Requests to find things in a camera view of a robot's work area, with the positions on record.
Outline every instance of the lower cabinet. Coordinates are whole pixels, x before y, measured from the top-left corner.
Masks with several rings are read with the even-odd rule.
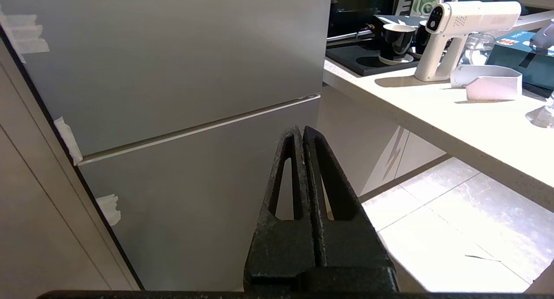
[[[317,127],[358,196],[445,154],[331,86],[321,93]]]

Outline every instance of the gray refrigerator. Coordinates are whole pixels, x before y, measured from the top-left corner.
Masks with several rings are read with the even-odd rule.
[[[316,124],[330,0],[0,4],[36,15],[48,49],[24,66],[93,196],[118,196],[113,233],[144,287],[241,287],[279,135]]]

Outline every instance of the teal box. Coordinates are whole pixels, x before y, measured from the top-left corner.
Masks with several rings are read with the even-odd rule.
[[[512,68],[523,74],[523,81],[554,90],[554,46],[537,54],[529,47],[535,33],[517,31],[496,39],[486,64]]]

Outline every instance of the floor tile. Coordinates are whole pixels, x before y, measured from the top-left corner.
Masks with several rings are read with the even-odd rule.
[[[362,203],[375,230],[392,224],[423,204],[399,186]]]
[[[431,292],[520,293],[528,283],[426,207],[380,231],[388,251]]]
[[[528,283],[554,258],[554,213],[479,174],[428,204]]]
[[[420,202],[428,203],[478,174],[477,169],[451,158],[400,184]]]

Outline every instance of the tape strip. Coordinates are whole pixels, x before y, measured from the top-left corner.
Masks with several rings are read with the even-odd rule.
[[[525,56],[524,60],[521,61],[519,66],[522,68],[527,68],[531,63],[531,61],[533,61],[535,56],[536,56],[535,53],[531,51],[530,53],[527,54],[527,56]]]
[[[22,63],[25,53],[50,51],[46,41],[39,38],[43,27],[36,25],[36,15],[4,15],[0,11],[0,23]]]
[[[110,226],[115,226],[121,220],[121,212],[116,209],[118,199],[115,194],[97,198],[98,206]]]
[[[65,146],[68,148],[69,155],[73,158],[73,165],[77,165],[77,163],[83,160],[83,155],[77,146],[77,141],[75,141],[71,127],[65,123],[63,117],[54,120],[54,125],[58,129]]]

